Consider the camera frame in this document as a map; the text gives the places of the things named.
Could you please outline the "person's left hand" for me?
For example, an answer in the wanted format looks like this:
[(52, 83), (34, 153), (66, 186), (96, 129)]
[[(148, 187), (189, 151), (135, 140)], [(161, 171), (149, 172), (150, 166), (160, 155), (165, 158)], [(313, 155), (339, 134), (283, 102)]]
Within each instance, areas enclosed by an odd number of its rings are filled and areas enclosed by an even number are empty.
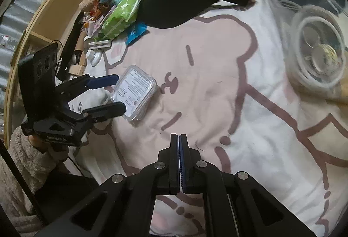
[(65, 161), (67, 159), (69, 151), (64, 146), (54, 146), (49, 142), (43, 141), (37, 135), (30, 135), (28, 138), (33, 147), (41, 153), (48, 152), (54, 160)]

